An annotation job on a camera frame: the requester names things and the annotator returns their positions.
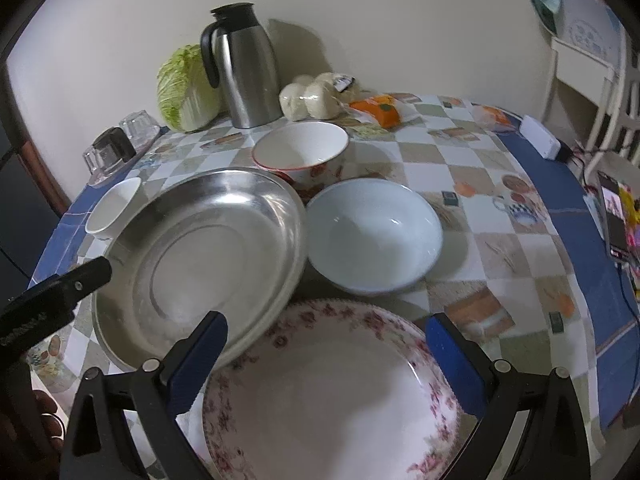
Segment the small white bowl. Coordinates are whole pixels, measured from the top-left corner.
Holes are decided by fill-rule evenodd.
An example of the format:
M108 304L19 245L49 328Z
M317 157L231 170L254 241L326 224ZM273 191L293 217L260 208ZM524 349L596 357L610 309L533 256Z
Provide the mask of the small white bowl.
M146 203L142 180L122 180L96 203L85 224L87 234L99 240L114 240Z

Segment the round steel plate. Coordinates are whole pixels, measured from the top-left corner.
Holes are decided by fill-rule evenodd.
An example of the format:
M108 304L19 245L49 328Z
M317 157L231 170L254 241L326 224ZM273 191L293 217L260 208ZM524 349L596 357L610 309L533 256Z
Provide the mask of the round steel plate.
M91 299L100 346L121 370L163 358L228 290L214 287L231 246L301 236L307 258L304 204L265 171L218 169L168 188L108 246L112 278Z

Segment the floral rimmed round plate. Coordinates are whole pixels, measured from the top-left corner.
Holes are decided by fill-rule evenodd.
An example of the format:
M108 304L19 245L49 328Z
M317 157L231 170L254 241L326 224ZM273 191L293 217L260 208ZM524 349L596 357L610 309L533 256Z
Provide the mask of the floral rimmed round plate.
M423 330L322 299L287 307L215 370L202 417L221 479L437 479L461 410Z

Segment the pale blue bowl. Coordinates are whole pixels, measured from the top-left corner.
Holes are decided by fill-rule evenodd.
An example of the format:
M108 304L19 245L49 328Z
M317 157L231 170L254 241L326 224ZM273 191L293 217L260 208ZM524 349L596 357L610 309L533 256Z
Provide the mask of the pale blue bowl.
M405 289L442 253L444 230L434 208L393 181L335 183L314 196L306 211L310 264L354 295Z

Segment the strawberry pattern bowl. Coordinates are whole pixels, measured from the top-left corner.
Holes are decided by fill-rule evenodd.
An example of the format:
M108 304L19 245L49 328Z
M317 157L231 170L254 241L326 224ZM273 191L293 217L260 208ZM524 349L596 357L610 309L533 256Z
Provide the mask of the strawberry pattern bowl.
M263 136L253 162L294 188L304 203L342 178L349 135L329 122L292 122Z

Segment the white square plate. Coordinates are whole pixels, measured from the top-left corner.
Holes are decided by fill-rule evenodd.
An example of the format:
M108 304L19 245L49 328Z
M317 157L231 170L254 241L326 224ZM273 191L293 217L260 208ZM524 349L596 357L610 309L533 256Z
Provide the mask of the white square plate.
M232 364L265 335L290 301L306 261L306 237L239 240L218 266L215 292L226 292L213 309L222 318L198 346L198 364L209 377Z

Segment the clear glass cup tray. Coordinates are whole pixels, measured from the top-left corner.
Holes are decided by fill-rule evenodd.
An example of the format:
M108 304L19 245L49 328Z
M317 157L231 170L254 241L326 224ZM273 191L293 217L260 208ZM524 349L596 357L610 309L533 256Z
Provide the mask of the clear glass cup tray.
M162 132L146 110L131 113L117 126L104 130L82 153L90 174L88 185L99 188L130 168Z

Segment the smartphone with lit screen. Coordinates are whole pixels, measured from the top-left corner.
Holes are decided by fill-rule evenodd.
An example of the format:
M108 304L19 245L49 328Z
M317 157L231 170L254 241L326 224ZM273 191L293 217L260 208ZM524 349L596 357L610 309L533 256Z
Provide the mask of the smartphone with lit screen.
M602 171L597 172L604 222L606 247L610 256L620 263L630 261L627 243L626 220L620 186L612 177Z

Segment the napa cabbage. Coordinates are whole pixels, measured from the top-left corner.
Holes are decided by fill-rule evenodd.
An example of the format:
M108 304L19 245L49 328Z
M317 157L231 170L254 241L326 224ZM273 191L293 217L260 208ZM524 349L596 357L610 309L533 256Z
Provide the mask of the napa cabbage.
M219 115L221 91L208 81L199 46L187 44L163 62L156 75L156 99L163 120L175 131L201 130Z

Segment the white power strip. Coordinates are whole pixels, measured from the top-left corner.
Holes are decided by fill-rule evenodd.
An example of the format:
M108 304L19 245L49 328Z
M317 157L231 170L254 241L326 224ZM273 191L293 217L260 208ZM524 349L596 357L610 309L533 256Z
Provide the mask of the white power strip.
M525 115L520 125L520 135L527 140L544 159L555 160L561 151L560 140L532 116Z

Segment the white lattice chair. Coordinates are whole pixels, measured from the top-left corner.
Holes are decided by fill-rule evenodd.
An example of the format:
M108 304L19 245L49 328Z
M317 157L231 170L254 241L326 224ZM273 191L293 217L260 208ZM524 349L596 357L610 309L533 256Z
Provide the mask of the white lattice chair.
M586 177L596 171L608 153L639 166L639 50L632 44L628 32L620 36L620 70L612 99L610 121L601 143L588 141L591 159L586 166Z

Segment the small orange packet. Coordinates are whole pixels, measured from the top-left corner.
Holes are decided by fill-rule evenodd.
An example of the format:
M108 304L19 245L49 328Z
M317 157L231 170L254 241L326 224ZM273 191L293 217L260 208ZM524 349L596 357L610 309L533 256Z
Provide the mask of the small orange packet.
M502 110L492 106L473 105L471 114L474 122L480 127L493 132L509 132L514 130L514 125L508 115Z

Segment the steel thermos jug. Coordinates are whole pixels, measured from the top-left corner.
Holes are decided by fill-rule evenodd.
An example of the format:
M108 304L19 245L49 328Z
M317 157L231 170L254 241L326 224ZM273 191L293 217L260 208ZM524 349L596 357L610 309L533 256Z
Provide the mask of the steel thermos jug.
M201 33L201 56L209 84L220 89L232 125L251 129L282 116L280 81L271 41L250 2L212 11Z

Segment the bag of steamed buns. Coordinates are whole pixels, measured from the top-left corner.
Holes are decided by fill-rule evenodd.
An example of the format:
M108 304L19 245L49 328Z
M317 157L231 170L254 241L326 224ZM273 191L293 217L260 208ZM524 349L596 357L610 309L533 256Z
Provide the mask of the bag of steamed buns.
M360 82L349 74L326 72L299 75L279 94L283 115L291 122L307 118L329 120L340 116L360 97Z

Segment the orange snack packet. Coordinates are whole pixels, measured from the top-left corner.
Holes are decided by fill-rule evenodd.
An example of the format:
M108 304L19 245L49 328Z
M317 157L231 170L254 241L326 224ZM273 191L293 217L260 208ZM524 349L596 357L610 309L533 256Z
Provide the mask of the orange snack packet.
M362 122L377 124L384 129L393 129L418 117L416 110L390 94L369 96L351 102L348 111Z

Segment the white shelf unit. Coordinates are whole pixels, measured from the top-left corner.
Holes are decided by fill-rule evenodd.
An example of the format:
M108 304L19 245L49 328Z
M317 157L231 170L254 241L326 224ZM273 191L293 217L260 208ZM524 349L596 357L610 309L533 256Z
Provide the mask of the white shelf unit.
M530 0L551 38L549 75L540 119L546 120L559 81L608 112L624 39L623 26L603 0Z

